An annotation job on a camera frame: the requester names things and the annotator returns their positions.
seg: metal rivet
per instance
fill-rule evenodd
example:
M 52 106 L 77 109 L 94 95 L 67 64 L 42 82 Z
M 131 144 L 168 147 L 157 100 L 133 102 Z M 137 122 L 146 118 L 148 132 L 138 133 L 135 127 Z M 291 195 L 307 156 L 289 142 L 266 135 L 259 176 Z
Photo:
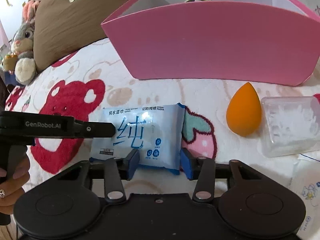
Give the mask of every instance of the metal rivet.
M 123 193 L 120 191 L 111 191 L 107 196 L 109 199 L 120 199 L 123 197 Z
M 208 191 L 199 191 L 196 193 L 196 198 L 198 199 L 209 199 L 211 198 L 211 194 Z

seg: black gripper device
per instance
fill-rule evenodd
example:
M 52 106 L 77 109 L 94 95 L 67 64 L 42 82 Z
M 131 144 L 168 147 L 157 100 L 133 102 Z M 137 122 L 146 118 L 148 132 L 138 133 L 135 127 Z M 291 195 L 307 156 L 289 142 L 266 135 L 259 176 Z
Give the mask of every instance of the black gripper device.
M 0 184 L 12 177 L 26 156 L 27 145 L 35 145 L 35 138 L 104 138 L 115 133 L 111 123 L 84 122 L 71 116 L 0 112 L 0 168 L 7 171 Z M 0 213 L 0 225 L 10 222 L 10 215 Z
M 125 195 L 122 179 L 132 178 L 139 151 L 125 159 L 81 161 L 25 193 L 14 216 L 23 240 L 298 240 L 306 209 L 295 193 L 239 160 L 217 164 L 181 150 L 187 178 L 197 180 L 184 194 Z M 92 191 L 104 179 L 105 197 Z M 228 191 L 214 196 L 215 179 Z

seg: brown pillow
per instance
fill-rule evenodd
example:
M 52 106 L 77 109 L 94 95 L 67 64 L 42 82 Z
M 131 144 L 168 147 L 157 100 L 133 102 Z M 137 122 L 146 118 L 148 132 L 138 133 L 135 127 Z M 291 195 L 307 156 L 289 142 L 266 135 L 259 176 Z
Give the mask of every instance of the brown pillow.
M 42 0 L 36 12 L 34 59 L 43 71 L 60 58 L 106 37 L 100 24 L 128 0 Z

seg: pink paper box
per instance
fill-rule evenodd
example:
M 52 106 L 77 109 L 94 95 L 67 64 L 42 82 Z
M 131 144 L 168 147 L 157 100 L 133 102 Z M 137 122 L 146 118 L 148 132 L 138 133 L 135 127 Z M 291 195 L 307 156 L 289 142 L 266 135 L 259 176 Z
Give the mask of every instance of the pink paper box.
M 296 86 L 320 55 L 320 17 L 297 0 L 129 0 L 101 26 L 137 79 Z

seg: blue gripper pad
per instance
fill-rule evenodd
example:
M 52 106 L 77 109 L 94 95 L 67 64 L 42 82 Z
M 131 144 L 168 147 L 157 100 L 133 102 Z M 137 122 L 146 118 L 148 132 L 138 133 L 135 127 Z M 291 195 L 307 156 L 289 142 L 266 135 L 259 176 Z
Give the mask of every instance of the blue gripper pad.
M 193 170 L 191 166 L 191 160 L 187 157 L 183 149 L 180 150 L 180 165 L 184 173 L 186 174 L 187 178 L 192 179 Z
M 136 169 L 139 165 L 139 162 L 140 162 L 140 153 L 139 153 L 139 151 L 136 151 L 128 163 L 127 173 L 128 173 L 129 179 L 132 179 L 134 172 L 136 171 Z

